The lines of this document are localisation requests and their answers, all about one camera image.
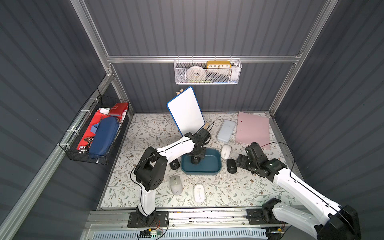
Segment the teal plastic storage box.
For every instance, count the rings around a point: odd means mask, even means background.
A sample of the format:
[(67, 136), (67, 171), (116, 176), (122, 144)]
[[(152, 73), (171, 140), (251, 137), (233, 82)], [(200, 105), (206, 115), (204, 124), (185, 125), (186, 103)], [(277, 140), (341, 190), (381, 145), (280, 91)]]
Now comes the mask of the teal plastic storage box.
[(205, 157), (195, 165), (191, 162), (191, 156), (183, 155), (181, 169), (186, 175), (214, 176), (222, 169), (221, 154), (215, 149), (207, 149)]

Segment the white slim computer mouse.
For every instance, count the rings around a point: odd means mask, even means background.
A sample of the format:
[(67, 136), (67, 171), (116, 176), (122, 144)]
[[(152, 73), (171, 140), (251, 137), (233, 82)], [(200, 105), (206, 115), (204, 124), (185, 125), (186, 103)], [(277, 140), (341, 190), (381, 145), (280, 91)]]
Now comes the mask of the white slim computer mouse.
[(196, 184), (194, 187), (194, 200), (197, 203), (205, 201), (205, 188), (202, 184)]

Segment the light grey computer mouse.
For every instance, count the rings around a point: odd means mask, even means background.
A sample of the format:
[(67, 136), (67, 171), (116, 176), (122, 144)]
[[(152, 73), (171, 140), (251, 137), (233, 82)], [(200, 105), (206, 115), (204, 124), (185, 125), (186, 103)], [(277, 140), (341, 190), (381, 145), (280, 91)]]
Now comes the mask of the light grey computer mouse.
[(182, 180), (180, 176), (170, 177), (170, 188), (171, 188), (171, 192), (174, 195), (179, 196), (182, 194), (183, 185), (182, 185)]

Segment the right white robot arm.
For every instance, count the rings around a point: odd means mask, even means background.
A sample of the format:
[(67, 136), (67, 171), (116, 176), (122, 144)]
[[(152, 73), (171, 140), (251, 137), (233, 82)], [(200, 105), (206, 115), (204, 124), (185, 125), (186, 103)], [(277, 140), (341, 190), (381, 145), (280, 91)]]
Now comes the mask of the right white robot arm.
[(247, 170), (286, 190), (299, 200), (309, 213), (272, 198), (262, 205), (261, 213), (249, 216), (250, 223), (284, 222), (307, 233), (317, 240), (360, 240), (362, 238), (359, 216), (349, 205), (341, 206), (328, 199), (297, 177), (286, 164), (278, 159), (269, 160), (258, 143), (245, 148), (246, 155), (239, 155), (237, 167)]

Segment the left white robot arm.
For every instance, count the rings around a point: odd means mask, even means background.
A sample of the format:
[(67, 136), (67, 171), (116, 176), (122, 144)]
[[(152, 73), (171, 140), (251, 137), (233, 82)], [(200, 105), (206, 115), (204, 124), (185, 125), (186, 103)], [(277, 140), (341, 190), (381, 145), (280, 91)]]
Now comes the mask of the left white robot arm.
[(205, 157), (206, 145), (211, 140), (208, 130), (202, 128), (197, 133), (186, 133), (178, 141), (162, 148), (148, 147), (135, 168), (131, 171), (136, 179), (133, 182), (140, 187), (138, 213), (148, 218), (156, 211), (156, 189), (164, 180), (166, 168), (171, 162), (183, 155), (191, 157), (192, 164), (199, 164)]

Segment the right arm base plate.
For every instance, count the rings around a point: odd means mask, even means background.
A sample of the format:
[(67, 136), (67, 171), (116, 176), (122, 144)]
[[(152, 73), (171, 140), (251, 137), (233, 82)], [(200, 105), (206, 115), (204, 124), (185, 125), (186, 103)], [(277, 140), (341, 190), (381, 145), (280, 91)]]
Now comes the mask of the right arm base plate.
[(246, 218), (250, 225), (286, 225), (285, 222), (279, 221), (272, 211), (268, 209), (247, 209)]

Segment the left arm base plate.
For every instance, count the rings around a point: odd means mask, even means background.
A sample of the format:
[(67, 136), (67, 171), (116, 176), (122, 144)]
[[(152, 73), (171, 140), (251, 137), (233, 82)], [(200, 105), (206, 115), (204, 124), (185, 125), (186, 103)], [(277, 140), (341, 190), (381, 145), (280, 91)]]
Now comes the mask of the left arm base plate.
[(133, 228), (165, 228), (169, 224), (168, 211), (154, 211), (149, 216), (143, 215), (140, 211), (131, 212), (127, 227)]

